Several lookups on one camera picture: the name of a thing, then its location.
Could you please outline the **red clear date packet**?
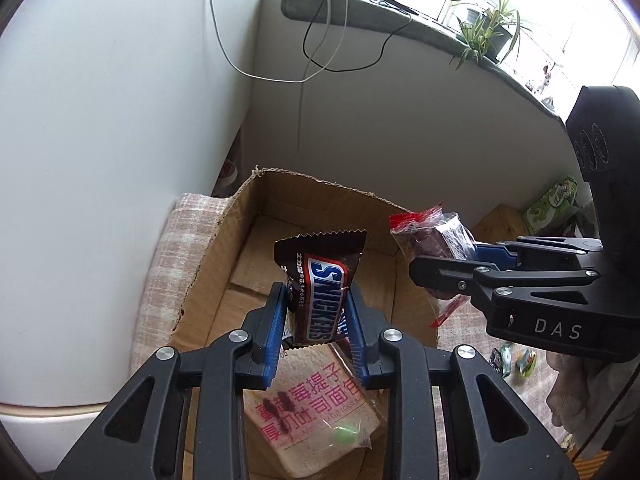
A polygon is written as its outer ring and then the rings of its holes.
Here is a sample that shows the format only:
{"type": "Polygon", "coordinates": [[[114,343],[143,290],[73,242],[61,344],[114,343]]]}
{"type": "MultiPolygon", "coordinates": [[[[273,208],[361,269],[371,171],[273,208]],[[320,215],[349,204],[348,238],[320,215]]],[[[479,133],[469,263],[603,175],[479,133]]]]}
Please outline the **red clear date packet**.
{"type": "Polygon", "coordinates": [[[475,240],[456,212],[443,212],[442,203],[424,211],[388,217],[390,235],[408,263],[419,256],[458,260],[475,257],[475,240]]]}

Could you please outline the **Snickers bar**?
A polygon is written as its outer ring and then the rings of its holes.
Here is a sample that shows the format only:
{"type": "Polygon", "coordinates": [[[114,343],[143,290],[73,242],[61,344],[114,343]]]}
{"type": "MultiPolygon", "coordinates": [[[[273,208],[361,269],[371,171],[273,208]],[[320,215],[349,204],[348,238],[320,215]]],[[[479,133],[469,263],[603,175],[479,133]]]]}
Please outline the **Snickers bar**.
{"type": "Polygon", "coordinates": [[[365,230],[347,230],[298,234],[274,244],[274,261],[288,277],[293,344],[336,339],[366,240],[365,230]]]}

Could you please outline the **green candy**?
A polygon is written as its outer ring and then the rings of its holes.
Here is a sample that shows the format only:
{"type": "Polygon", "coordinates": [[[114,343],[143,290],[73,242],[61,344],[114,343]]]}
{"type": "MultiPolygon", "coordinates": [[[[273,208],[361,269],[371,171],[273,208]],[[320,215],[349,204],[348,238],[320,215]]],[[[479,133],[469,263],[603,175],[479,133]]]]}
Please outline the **green candy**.
{"type": "Polygon", "coordinates": [[[368,448],[371,444],[370,436],[360,422],[329,426],[328,439],[329,446],[334,448],[368,448]]]}

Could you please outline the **green tissue box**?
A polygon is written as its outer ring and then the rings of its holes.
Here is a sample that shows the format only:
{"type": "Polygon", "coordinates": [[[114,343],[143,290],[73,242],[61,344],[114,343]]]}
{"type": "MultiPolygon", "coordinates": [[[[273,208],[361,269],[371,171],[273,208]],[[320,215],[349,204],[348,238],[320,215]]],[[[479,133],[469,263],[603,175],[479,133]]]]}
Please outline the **green tissue box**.
{"type": "Polygon", "coordinates": [[[565,177],[551,185],[522,213],[522,219],[529,234],[548,233],[568,220],[578,211],[577,192],[578,182],[573,177],[565,177]]]}

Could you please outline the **teal wrapped mint candy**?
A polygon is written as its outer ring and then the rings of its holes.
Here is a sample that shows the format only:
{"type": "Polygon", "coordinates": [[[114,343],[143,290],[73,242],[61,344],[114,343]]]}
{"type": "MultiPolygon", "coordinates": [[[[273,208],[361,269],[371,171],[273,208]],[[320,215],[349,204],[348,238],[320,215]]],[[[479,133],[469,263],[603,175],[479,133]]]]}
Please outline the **teal wrapped mint candy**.
{"type": "Polygon", "coordinates": [[[537,364],[537,353],[533,349],[526,348],[516,359],[515,368],[521,378],[532,376],[537,364]]]}

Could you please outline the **black white patterned candy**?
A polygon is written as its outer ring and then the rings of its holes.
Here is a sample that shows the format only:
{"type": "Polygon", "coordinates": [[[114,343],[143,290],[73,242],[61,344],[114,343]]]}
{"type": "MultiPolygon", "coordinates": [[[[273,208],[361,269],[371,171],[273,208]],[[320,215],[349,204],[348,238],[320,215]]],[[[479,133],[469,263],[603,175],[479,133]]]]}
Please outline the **black white patterned candy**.
{"type": "Polygon", "coordinates": [[[509,374],[510,364],[509,360],[504,357],[505,355],[506,352],[498,348],[493,348],[489,356],[489,364],[497,373],[500,373],[503,377],[506,377],[506,375],[509,374]]]}

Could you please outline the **packaged toast bread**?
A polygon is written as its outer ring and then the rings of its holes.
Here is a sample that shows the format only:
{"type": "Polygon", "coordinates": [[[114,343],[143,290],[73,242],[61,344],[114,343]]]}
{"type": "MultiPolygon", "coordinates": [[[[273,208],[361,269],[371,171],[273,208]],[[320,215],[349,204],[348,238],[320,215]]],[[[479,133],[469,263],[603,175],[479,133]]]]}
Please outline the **packaged toast bread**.
{"type": "Polygon", "coordinates": [[[338,344],[283,349],[266,390],[243,392],[247,449],[283,479],[321,479],[366,448],[329,446],[328,427],[354,424],[375,438],[386,431],[378,396],[364,391],[338,344]]]}

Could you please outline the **brown cardboard box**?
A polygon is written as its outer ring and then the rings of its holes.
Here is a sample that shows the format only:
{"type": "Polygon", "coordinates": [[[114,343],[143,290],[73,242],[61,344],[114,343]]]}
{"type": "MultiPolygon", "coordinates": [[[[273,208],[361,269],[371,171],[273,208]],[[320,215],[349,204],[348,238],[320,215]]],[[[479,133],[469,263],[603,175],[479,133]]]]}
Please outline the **brown cardboard box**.
{"type": "Polygon", "coordinates": [[[375,478],[387,396],[362,390],[343,341],[329,341],[352,295],[434,346],[430,298],[390,235],[398,207],[282,169],[252,174],[214,223],[171,342],[195,350],[242,324],[282,283],[294,340],[265,391],[244,396],[250,473],[273,479],[375,478]]]}

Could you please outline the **green potted plant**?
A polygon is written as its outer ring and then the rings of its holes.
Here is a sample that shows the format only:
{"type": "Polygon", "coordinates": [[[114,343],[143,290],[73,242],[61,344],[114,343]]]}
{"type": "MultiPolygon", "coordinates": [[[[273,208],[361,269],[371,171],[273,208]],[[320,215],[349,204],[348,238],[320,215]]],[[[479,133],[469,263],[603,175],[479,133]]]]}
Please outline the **green potted plant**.
{"type": "Polygon", "coordinates": [[[471,21],[457,18],[459,37],[463,49],[452,59],[456,69],[466,61],[481,66],[486,61],[496,65],[503,63],[512,52],[520,55],[522,33],[529,32],[518,9],[510,7],[510,0],[497,0],[495,4],[480,6],[464,0],[451,0],[452,6],[464,6],[475,13],[471,21]]]}

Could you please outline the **pink plaid cushion cover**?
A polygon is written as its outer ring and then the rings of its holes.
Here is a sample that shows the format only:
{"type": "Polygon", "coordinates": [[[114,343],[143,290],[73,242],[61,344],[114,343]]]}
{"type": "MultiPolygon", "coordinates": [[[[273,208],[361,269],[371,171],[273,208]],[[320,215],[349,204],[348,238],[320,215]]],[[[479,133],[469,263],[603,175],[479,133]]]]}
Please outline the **pink plaid cushion cover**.
{"type": "Polygon", "coordinates": [[[176,201],[146,276],[130,356],[133,373],[157,348],[168,344],[186,293],[229,204],[228,198],[192,193],[176,201]]]}

